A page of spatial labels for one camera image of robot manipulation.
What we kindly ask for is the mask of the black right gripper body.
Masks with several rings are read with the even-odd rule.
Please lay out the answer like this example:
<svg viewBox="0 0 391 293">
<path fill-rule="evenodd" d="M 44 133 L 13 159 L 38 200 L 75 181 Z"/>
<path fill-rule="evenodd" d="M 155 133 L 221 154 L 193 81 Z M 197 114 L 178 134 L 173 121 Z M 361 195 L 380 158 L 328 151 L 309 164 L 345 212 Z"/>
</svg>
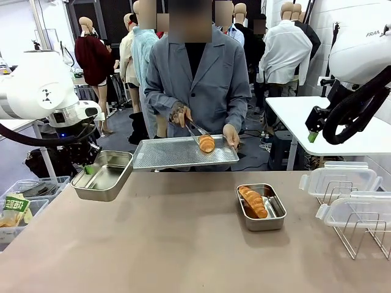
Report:
<svg viewBox="0 0 391 293">
<path fill-rule="evenodd" d="M 329 109 L 323 109 L 319 106 L 314 106 L 305 121 L 305 125 L 309 131 L 320 132 L 325 125 L 326 119 L 330 114 Z"/>
</svg>

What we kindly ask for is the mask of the person's left hand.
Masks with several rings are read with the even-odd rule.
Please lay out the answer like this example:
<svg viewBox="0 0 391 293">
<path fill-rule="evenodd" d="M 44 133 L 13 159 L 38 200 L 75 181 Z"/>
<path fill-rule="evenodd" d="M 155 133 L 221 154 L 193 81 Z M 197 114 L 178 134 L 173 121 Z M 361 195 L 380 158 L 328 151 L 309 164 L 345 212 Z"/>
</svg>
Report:
<svg viewBox="0 0 391 293">
<path fill-rule="evenodd" d="M 235 127 L 231 124 L 226 124 L 222 131 L 228 145 L 237 150 L 239 145 L 239 135 Z"/>
</svg>

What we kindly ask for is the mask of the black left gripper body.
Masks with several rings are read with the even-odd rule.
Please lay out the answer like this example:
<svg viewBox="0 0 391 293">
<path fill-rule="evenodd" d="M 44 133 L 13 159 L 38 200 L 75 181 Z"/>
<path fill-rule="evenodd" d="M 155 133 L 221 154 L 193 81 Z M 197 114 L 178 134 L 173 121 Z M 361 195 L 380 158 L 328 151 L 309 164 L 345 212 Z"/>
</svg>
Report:
<svg viewBox="0 0 391 293">
<path fill-rule="evenodd" d="M 89 141 L 74 143 L 68 146 L 70 159 L 76 165 L 92 165 L 101 152 L 101 147 Z"/>
</svg>

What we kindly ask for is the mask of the person's tattooed right hand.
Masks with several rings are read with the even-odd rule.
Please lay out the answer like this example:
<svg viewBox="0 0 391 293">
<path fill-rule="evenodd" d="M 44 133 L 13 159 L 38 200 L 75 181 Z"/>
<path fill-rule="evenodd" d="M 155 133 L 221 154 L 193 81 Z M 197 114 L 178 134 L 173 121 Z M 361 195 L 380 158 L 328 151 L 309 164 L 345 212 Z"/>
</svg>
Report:
<svg viewBox="0 0 391 293">
<path fill-rule="evenodd" d="M 187 120 L 192 121 L 190 108 L 181 102 L 175 102 L 169 114 L 169 121 L 184 128 Z"/>
</svg>

